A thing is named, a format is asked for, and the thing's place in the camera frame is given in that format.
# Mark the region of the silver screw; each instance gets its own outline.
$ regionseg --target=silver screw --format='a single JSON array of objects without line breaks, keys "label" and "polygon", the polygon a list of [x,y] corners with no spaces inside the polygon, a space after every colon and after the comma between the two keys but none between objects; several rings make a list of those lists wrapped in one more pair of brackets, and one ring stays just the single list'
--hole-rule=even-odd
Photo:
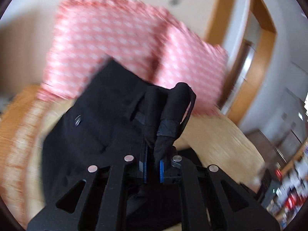
[{"label": "silver screw", "polygon": [[211,165],[209,168],[208,168],[211,172],[217,172],[219,170],[219,168],[216,166],[216,165]]},{"label": "silver screw", "polygon": [[133,160],[134,160],[134,157],[132,155],[127,155],[127,156],[124,157],[124,161],[129,162],[129,161],[133,161]]},{"label": "silver screw", "polygon": [[91,165],[91,166],[89,166],[88,167],[88,171],[90,172],[90,173],[94,173],[94,172],[96,172],[97,171],[97,166],[96,165]]},{"label": "silver screw", "polygon": [[180,162],[182,160],[181,156],[173,156],[172,160],[176,161],[176,162]]}]

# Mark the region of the pink pillow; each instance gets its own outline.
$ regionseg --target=pink pillow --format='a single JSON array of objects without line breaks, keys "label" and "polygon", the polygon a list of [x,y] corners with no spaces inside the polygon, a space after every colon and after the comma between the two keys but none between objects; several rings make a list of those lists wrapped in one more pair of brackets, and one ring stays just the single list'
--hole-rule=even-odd
[{"label": "pink pillow", "polygon": [[64,0],[38,97],[78,97],[107,55],[151,80],[169,15],[135,0]]},{"label": "pink pillow", "polygon": [[170,89],[178,82],[186,82],[197,95],[193,113],[213,115],[222,91],[226,61],[222,47],[203,42],[182,23],[170,24],[153,83]]}]

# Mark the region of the pillow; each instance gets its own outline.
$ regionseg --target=pillow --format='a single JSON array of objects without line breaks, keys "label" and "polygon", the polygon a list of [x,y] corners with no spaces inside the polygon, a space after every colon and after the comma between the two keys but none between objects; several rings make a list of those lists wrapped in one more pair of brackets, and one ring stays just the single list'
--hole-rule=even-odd
[{"label": "pillow", "polygon": [[153,83],[170,89],[178,82],[186,82],[197,95],[193,114],[215,115],[226,62],[222,47],[203,42],[183,23],[169,24]]},{"label": "pillow", "polygon": [[107,55],[150,81],[168,17],[166,9],[136,0],[64,0],[38,97],[78,97]]}]

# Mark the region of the black garment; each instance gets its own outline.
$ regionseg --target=black garment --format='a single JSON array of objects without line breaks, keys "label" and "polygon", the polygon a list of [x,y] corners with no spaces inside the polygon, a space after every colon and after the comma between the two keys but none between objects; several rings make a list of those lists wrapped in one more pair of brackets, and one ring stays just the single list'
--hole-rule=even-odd
[{"label": "black garment", "polygon": [[[143,140],[153,149],[157,166],[182,133],[194,99],[186,83],[164,89],[143,81],[110,59],[44,141],[42,165],[47,204],[73,175],[88,166],[105,167],[116,157],[128,154],[138,157]],[[189,104],[190,110],[181,123]],[[157,185],[157,190],[167,196],[161,197],[166,200],[164,205],[175,204],[174,215],[166,213],[159,226],[167,228],[180,218],[176,189]],[[167,215],[174,216],[171,224],[166,221]]]}]

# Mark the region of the beige wall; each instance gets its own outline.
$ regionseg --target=beige wall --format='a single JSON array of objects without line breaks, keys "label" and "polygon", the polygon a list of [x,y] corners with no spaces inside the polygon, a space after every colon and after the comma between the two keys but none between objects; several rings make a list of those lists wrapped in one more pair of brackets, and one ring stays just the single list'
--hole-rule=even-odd
[{"label": "beige wall", "polygon": [[[0,93],[15,94],[41,82],[45,56],[52,42],[54,14],[60,0],[13,0],[0,20]],[[215,0],[142,0],[165,6],[203,37]]]}]

